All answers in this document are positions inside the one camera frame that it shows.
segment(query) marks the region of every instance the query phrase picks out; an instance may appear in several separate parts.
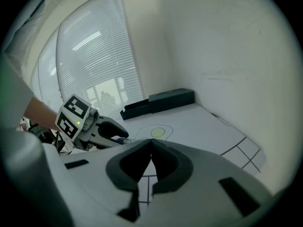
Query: window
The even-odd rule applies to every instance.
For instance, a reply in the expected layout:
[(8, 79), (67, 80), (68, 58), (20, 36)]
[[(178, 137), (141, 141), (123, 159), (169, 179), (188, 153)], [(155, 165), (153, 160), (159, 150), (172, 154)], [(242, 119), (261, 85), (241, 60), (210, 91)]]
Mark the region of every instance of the window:
[(105, 116), (143, 99), (121, 0), (95, 0), (74, 11), (37, 67), (41, 98), (55, 111), (74, 93)]

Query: yellow circle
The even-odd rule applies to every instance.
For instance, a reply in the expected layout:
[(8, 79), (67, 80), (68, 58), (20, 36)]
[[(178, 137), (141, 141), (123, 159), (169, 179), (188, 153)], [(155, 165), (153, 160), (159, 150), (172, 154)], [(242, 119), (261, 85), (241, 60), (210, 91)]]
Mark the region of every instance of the yellow circle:
[(151, 131), (151, 136), (154, 138), (159, 138), (165, 134), (165, 130), (163, 128), (156, 128)]

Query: white wall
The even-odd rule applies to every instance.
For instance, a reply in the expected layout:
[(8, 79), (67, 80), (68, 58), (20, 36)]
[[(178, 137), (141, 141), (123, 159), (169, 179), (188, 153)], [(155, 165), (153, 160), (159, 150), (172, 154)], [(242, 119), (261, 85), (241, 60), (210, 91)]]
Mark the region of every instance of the white wall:
[[(36, 60), (48, 38), (74, 10), (89, 0), (64, 0), (44, 22), (27, 60), (25, 81), (30, 78)], [(145, 95), (175, 89), (176, 81), (164, 39), (163, 19), (154, 0), (123, 0), (128, 32)]]
[(271, 0), (160, 0), (178, 85), (264, 149), (286, 186), (302, 151), (302, 52)]

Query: green circle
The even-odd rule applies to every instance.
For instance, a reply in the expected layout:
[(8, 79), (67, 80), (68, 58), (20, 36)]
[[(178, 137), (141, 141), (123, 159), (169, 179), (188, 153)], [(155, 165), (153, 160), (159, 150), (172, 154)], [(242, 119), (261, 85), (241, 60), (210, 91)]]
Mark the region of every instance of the green circle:
[(159, 138), (165, 134), (165, 130), (163, 128), (156, 128), (151, 131), (151, 136), (154, 138)]

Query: forearm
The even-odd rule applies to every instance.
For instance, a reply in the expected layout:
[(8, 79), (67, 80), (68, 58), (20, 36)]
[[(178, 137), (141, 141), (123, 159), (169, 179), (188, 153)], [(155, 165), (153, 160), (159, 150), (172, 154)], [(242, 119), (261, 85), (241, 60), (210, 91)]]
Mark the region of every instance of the forearm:
[(27, 106), (24, 116), (48, 129), (60, 131), (55, 125), (57, 114), (35, 97), (32, 98)]

